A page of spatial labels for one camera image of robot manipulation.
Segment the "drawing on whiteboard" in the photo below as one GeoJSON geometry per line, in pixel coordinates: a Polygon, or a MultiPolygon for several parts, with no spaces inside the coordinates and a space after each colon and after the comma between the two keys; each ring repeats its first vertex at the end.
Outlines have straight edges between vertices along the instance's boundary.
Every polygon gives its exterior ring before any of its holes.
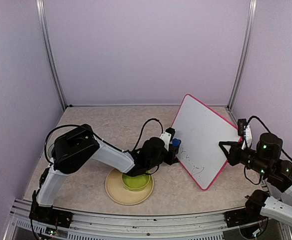
{"type": "Polygon", "coordinates": [[[202,171],[205,169],[204,166],[202,167],[194,167],[191,171],[191,176],[194,176],[194,175],[197,175],[197,174],[200,174],[202,173],[202,171]]]}

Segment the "green bowl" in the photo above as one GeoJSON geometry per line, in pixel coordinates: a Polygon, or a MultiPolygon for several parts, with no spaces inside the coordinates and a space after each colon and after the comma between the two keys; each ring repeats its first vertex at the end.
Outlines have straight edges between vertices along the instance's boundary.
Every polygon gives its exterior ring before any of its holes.
{"type": "Polygon", "coordinates": [[[122,182],[131,191],[141,191],[143,190],[150,181],[150,175],[139,175],[139,176],[128,176],[122,174],[122,182]]]}

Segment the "vertical metal pole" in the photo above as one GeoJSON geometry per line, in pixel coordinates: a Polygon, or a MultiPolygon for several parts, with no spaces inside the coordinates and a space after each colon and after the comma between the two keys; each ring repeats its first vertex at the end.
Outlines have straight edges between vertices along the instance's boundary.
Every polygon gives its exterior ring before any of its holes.
{"type": "Polygon", "coordinates": [[[50,42],[49,42],[49,34],[48,34],[48,27],[47,27],[47,22],[46,22],[46,16],[45,16],[45,9],[44,9],[44,2],[43,0],[36,0],[36,5],[37,5],[37,12],[38,12],[38,17],[39,17],[39,23],[41,26],[41,31],[42,31],[42,35],[43,35],[43,39],[44,39],[44,43],[45,43],[45,49],[46,49],[46,53],[47,53],[47,57],[48,57],[48,62],[49,62],[49,66],[50,66],[50,70],[51,70],[51,74],[52,74],[52,78],[53,78],[53,82],[55,85],[55,89],[57,91],[57,95],[58,95],[58,99],[60,102],[60,105],[63,109],[63,111],[66,109],[67,107],[67,103],[64,97],[64,93],[62,91],[61,85],[60,85],[60,81],[57,75],[57,71],[56,71],[56,65],[55,65],[55,61],[52,55],[52,50],[51,50],[51,46],[50,46],[50,42]]]}
{"type": "Polygon", "coordinates": [[[247,55],[248,55],[248,49],[249,49],[249,43],[250,43],[250,38],[252,34],[252,28],[254,24],[254,19],[255,19],[255,13],[256,13],[256,7],[257,7],[257,0],[250,0],[250,7],[249,7],[249,14],[248,14],[248,21],[247,21],[247,27],[246,27],[246,32],[245,32],[245,38],[244,38],[244,44],[242,47],[242,52],[240,56],[240,62],[237,70],[237,75],[236,75],[236,80],[234,87],[231,92],[231,96],[229,99],[228,103],[228,109],[229,111],[232,111],[232,108],[235,104],[235,100],[238,94],[240,82],[242,80],[242,74],[244,71],[247,55]]]}

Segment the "beige plate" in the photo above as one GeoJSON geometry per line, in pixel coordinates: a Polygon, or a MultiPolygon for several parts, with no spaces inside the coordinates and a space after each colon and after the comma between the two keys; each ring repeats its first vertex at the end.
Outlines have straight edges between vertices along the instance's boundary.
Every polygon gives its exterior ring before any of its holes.
{"type": "Polygon", "coordinates": [[[107,176],[106,192],[116,203],[122,205],[135,205],[145,201],[154,189],[154,180],[150,176],[148,185],[141,191],[130,191],[121,179],[122,173],[113,169],[107,176]]]}

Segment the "table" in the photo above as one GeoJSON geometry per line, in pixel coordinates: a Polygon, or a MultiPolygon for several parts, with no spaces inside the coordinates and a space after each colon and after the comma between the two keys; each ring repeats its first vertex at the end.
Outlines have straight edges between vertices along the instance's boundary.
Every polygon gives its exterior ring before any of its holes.
{"type": "MultiPolygon", "coordinates": [[[[89,124],[94,132],[109,143],[124,150],[131,150],[147,119],[157,118],[164,128],[170,127],[178,108],[178,106],[68,107],[58,125],[89,124]]],[[[230,120],[225,108],[213,109],[230,120]]],[[[70,129],[57,130],[49,140],[48,146],[56,137],[68,130],[70,129]]],[[[150,122],[144,130],[140,146],[150,137],[159,135],[158,123],[150,122]]],[[[25,200],[31,200],[32,192],[38,188],[40,175],[46,167],[47,162],[42,155],[25,192],[25,200]]],[[[155,183],[150,197],[140,204],[125,206],[115,203],[105,191],[105,179],[110,171],[111,167],[89,160],[78,172],[66,179],[57,194],[54,206],[116,215],[196,214],[242,207],[246,202],[246,195],[261,189],[260,186],[252,185],[245,179],[241,164],[235,167],[227,165],[210,189],[202,191],[179,163],[172,166],[163,163],[153,175],[155,183]]],[[[252,171],[248,171],[247,175],[252,181],[257,182],[259,179],[252,171]]]]}

